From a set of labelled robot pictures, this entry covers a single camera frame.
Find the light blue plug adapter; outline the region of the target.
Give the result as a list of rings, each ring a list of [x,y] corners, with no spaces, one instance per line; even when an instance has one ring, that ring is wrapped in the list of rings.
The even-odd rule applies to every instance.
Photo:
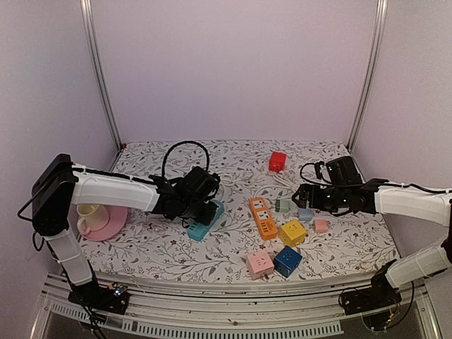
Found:
[[[309,222],[313,218],[313,213],[308,208],[298,208],[297,209],[297,220],[299,222]]]

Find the green plug adapter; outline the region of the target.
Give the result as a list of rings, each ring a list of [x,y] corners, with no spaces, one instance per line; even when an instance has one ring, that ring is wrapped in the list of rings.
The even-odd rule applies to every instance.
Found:
[[[290,199],[277,199],[275,201],[275,211],[277,213],[289,213],[296,211],[297,206]]]

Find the pink plug adapter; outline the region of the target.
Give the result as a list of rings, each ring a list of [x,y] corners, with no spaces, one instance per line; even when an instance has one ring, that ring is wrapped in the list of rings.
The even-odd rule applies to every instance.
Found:
[[[314,231],[315,231],[315,233],[327,233],[328,222],[326,220],[315,220],[314,221]]]

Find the teal USB charger socket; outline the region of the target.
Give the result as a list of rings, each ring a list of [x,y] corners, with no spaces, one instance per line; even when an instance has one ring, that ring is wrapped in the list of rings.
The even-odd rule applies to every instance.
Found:
[[[204,225],[199,222],[193,222],[187,228],[187,235],[189,239],[194,240],[196,242],[201,242],[205,236],[210,232],[210,229],[215,225],[215,223],[220,219],[222,214],[224,213],[224,204],[223,202],[213,200],[214,204],[218,207],[214,218],[211,220],[209,225]]]

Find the yellow cube socket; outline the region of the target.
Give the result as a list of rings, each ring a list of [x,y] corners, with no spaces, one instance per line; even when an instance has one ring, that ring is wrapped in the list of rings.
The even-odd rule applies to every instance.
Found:
[[[304,243],[307,231],[298,220],[292,220],[284,224],[279,231],[282,243],[291,248]]]

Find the orange power strip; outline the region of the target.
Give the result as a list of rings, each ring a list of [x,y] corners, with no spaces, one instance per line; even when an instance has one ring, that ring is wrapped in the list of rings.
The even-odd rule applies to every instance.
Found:
[[[252,198],[249,201],[250,211],[264,241],[275,239],[278,229],[263,198]]]

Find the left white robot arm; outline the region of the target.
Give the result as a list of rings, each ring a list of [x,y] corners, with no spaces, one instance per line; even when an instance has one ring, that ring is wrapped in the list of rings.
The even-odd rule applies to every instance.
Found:
[[[220,177],[194,167],[185,177],[141,179],[125,174],[90,169],[72,163],[67,154],[57,155],[32,187],[32,196],[17,212],[31,222],[44,238],[66,272],[78,286],[78,296],[89,306],[105,300],[105,291],[94,283],[95,274],[70,230],[67,220],[72,205],[100,204],[133,208],[169,220],[190,218],[209,225],[218,207],[212,201],[220,188]],[[31,209],[26,218],[24,210]]]

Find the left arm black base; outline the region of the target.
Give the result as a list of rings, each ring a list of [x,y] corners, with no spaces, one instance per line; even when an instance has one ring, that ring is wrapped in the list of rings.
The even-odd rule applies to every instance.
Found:
[[[96,309],[124,315],[129,305],[130,294],[122,285],[101,286],[96,279],[82,285],[69,282],[71,291],[68,301],[86,309]]]

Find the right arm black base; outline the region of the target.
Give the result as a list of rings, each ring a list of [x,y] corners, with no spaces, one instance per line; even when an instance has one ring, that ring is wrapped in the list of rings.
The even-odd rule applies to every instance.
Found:
[[[399,289],[392,287],[386,279],[387,270],[395,262],[392,260],[378,269],[371,277],[369,287],[345,289],[340,293],[338,303],[346,315],[396,306],[402,301]]]

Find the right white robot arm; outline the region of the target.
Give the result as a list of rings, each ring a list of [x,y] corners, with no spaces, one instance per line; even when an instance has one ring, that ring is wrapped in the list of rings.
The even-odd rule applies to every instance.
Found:
[[[387,179],[364,181],[354,160],[343,156],[314,163],[316,179],[303,179],[292,195],[299,208],[313,208],[334,216],[350,213],[399,215],[451,228],[451,190]],[[451,238],[434,242],[404,258],[382,266],[372,277],[365,302],[379,308],[400,286],[451,268]]]

